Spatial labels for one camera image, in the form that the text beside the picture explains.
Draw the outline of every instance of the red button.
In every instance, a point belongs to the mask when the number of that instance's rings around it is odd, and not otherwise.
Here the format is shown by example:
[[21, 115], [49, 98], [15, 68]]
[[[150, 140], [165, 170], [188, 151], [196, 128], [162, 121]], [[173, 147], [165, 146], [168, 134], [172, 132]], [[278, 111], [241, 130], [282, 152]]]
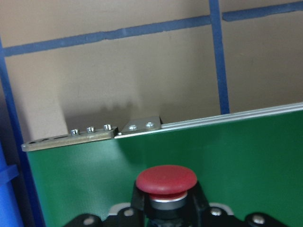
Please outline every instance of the red button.
[[136, 180], [137, 187], [153, 195], [171, 195], [186, 192], [197, 183], [197, 176], [183, 166], [164, 165], [144, 170]]

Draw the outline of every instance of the blue plastic object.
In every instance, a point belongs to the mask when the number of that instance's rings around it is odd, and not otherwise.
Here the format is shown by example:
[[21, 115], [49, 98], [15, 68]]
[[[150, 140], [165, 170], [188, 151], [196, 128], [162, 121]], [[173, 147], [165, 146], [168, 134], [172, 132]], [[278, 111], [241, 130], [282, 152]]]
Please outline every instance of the blue plastic object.
[[18, 176], [16, 165], [8, 166], [0, 145], [0, 226], [23, 227], [11, 180]]

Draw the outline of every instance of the screw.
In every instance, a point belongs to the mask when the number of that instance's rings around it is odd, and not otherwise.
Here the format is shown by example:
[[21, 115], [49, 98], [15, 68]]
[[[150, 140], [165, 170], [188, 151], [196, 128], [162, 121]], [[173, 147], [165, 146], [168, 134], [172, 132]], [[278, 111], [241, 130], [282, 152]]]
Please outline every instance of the screw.
[[252, 221], [256, 224], [264, 224], [265, 223], [265, 219], [261, 215], [258, 215], [258, 214], [255, 214], [252, 217]]
[[124, 211], [124, 215], [127, 217], [132, 216], [132, 215], [134, 215], [134, 210], [132, 208], [127, 209]]
[[211, 210], [210, 210], [211, 214], [214, 215], [214, 216], [220, 216], [222, 214], [222, 211], [221, 209], [219, 208], [216, 208], [216, 207], [213, 207]]
[[105, 124], [105, 125], [103, 126], [103, 128], [104, 128], [105, 131], [109, 131], [109, 130], [112, 130], [112, 129], [113, 129], [111, 124]]
[[89, 216], [88, 218], [84, 219], [83, 224], [85, 226], [89, 226], [95, 222], [95, 219], [93, 216]]
[[94, 126], [89, 126], [86, 128], [87, 133], [94, 133], [95, 132], [95, 127]]
[[152, 128], [155, 124], [153, 122], [147, 122], [145, 127], [146, 128]]
[[79, 134], [80, 134], [79, 129], [72, 129], [72, 130], [71, 130], [71, 135], [72, 135], [72, 136], [78, 136]]
[[129, 130], [136, 130], [137, 129], [137, 125], [132, 124], [128, 127]]

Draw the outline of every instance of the bolt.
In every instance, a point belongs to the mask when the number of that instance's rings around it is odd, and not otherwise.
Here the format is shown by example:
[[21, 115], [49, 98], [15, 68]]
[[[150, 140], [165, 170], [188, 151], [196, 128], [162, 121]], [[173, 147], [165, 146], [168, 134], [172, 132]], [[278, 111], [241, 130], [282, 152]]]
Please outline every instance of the bolt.
[[85, 226], [89, 226], [95, 222], [95, 219], [93, 216], [89, 216], [88, 218], [84, 219], [83, 224]]
[[145, 127], [146, 128], [152, 128], [155, 124], [153, 122], [147, 122]]
[[134, 210], [132, 208], [127, 209], [124, 211], [124, 215], [127, 217], [132, 216], [132, 215], [134, 215]]
[[265, 219], [261, 215], [258, 215], [258, 214], [255, 214], [252, 217], [252, 221], [256, 224], [264, 224], [265, 223]]
[[113, 129], [111, 124], [105, 124], [105, 125], [103, 126], [103, 128], [104, 128], [105, 131], [109, 131], [109, 130], [112, 130], [112, 129]]
[[129, 130], [136, 130], [137, 129], [137, 125], [132, 124], [128, 127]]
[[216, 208], [216, 207], [213, 207], [211, 210], [210, 210], [211, 214], [214, 215], [214, 216], [220, 216], [222, 214], [222, 211], [220, 208]]
[[72, 129], [72, 130], [71, 130], [71, 135], [72, 135], [72, 136], [78, 136], [79, 134], [80, 134], [79, 129]]
[[95, 127], [94, 126], [89, 126], [86, 128], [87, 133], [94, 133], [95, 132]]

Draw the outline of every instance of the blue painter's tape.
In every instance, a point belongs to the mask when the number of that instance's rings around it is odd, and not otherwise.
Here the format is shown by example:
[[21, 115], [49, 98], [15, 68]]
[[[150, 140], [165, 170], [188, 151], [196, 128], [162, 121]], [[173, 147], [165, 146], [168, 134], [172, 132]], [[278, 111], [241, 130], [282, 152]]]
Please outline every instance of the blue painter's tape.
[[36, 189], [34, 186], [34, 180], [29, 167], [27, 155], [22, 151], [21, 145], [23, 144], [23, 137], [21, 128], [17, 116], [14, 97], [11, 90], [9, 75], [5, 64], [4, 51], [0, 40], [0, 79], [2, 82], [2, 88], [5, 96], [6, 105], [9, 112], [10, 123], [13, 129], [16, 146], [18, 150], [18, 156], [20, 160], [21, 171], [25, 180], [25, 185], [28, 191], [28, 198], [33, 212], [36, 226], [45, 226], [40, 213], [40, 204], [36, 195]]
[[218, 0], [209, 0], [210, 18], [212, 23], [214, 56], [217, 72], [221, 114], [229, 114], [229, 100], [227, 91], [224, 49], [222, 42], [221, 14]]
[[32, 44], [24, 44], [19, 46], [12, 46], [4, 48], [5, 57], [32, 53], [38, 51], [46, 51], [57, 48], [76, 46], [82, 44], [89, 44], [100, 42], [102, 40], [121, 39], [131, 36], [154, 34], [164, 31], [173, 31], [184, 28], [192, 28], [210, 24], [209, 16], [193, 17], [181, 20], [173, 20], [161, 23], [154, 23], [149, 25], [135, 26], [121, 28], [115, 31], [95, 32], [84, 35], [70, 36], [66, 38], [54, 39], [49, 41], [42, 41]]
[[303, 1], [281, 4], [276, 6], [267, 6], [254, 9], [244, 9], [233, 12], [223, 13], [223, 20], [225, 21], [235, 21], [235, 20], [245, 20], [257, 17], [266, 17], [268, 15], [277, 13], [288, 13], [294, 11], [303, 10]]
[[0, 170], [0, 187], [10, 182], [16, 176], [18, 176], [18, 169], [16, 165], [7, 166]]

